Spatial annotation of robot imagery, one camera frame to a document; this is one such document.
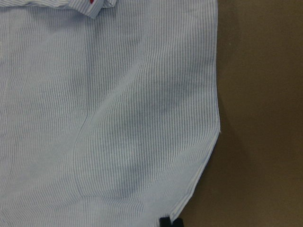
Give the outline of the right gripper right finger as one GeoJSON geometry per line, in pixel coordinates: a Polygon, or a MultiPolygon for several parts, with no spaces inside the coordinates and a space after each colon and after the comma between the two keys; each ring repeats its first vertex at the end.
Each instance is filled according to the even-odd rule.
{"type": "Polygon", "coordinates": [[[183,219],[177,218],[173,221],[172,227],[184,227],[183,219]]]}

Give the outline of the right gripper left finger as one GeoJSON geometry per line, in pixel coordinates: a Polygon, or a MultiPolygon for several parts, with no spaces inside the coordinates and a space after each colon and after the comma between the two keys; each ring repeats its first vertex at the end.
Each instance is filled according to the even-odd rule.
{"type": "Polygon", "coordinates": [[[159,219],[160,227],[171,227],[170,217],[162,217],[159,219]]]}

